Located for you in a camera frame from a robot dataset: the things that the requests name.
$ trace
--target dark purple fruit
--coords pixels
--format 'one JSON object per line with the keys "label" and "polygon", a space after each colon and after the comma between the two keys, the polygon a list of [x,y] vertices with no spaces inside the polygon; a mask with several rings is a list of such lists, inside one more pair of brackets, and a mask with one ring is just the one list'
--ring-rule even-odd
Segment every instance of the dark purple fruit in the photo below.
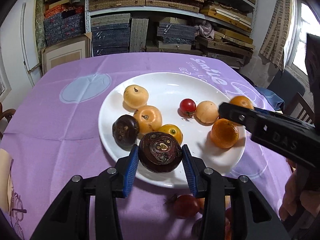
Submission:
{"label": "dark purple fruit", "polygon": [[151,132],[140,141],[139,159],[142,165],[152,172],[170,172],[181,162],[182,150],[172,135]]}
{"label": "dark purple fruit", "polygon": [[125,114],[112,125],[112,135],[116,143],[123,148],[132,147],[139,134],[139,123],[131,115]]}

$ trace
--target curtain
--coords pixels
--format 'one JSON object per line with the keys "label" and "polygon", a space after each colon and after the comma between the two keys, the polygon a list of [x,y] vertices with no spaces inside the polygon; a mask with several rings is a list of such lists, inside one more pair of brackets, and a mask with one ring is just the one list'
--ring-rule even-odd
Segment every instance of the curtain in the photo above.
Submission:
{"label": "curtain", "polygon": [[284,45],[288,38],[291,0],[277,0],[260,53],[284,70]]}

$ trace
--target purple tablecloth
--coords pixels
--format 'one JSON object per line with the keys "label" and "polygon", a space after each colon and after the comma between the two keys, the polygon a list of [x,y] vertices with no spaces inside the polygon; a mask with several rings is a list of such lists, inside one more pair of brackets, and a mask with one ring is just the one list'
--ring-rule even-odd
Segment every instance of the purple tablecloth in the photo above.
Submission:
{"label": "purple tablecloth", "polygon": [[[21,195],[28,212],[20,223],[26,239],[73,175],[96,176],[115,164],[100,142],[100,106],[115,86],[150,72],[191,75],[212,84],[230,98],[243,94],[257,107],[272,110],[246,80],[212,58],[125,53],[53,68],[25,98],[1,142],[1,148],[14,159],[14,189]],[[244,155],[229,176],[248,175],[277,211],[290,168],[282,156],[250,141],[250,134],[247,136]],[[117,201],[124,239],[190,239],[196,218],[176,219],[164,206],[164,199],[174,193],[188,194],[189,191],[156,187],[136,179],[130,196]],[[92,219],[90,228],[93,239]]]}

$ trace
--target orange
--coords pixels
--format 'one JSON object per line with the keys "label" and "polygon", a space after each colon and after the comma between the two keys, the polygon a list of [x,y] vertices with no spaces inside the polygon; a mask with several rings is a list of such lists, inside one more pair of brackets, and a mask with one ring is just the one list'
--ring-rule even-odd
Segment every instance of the orange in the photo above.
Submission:
{"label": "orange", "polygon": [[219,148],[230,148],[239,139],[238,127],[227,119],[219,119],[212,126],[210,138]]}
{"label": "orange", "polygon": [[254,106],[249,98],[245,96],[236,96],[230,100],[230,104],[236,105],[236,106],[242,106],[249,109],[254,109]]}

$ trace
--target wooden chair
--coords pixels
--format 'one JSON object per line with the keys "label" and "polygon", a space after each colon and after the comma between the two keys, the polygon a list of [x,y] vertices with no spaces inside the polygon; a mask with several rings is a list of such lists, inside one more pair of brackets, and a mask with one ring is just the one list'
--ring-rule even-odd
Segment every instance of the wooden chair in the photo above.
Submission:
{"label": "wooden chair", "polygon": [[15,109],[5,110],[4,112],[2,111],[3,111],[2,104],[0,103],[0,120],[2,120],[3,118],[6,118],[8,123],[10,122],[14,113],[16,112]]}
{"label": "wooden chair", "polygon": [[302,95],[300,95],[300,93],[298,92],[294,95],[289,105],[285,106],[283,113],[286,115],[290,115],[296,108],[297,104],[302,105],[302,110],[298,114],[297,119],[313,124],[315,113],[313,112],[311,107],[308,105],[308,103],[304,100]]}

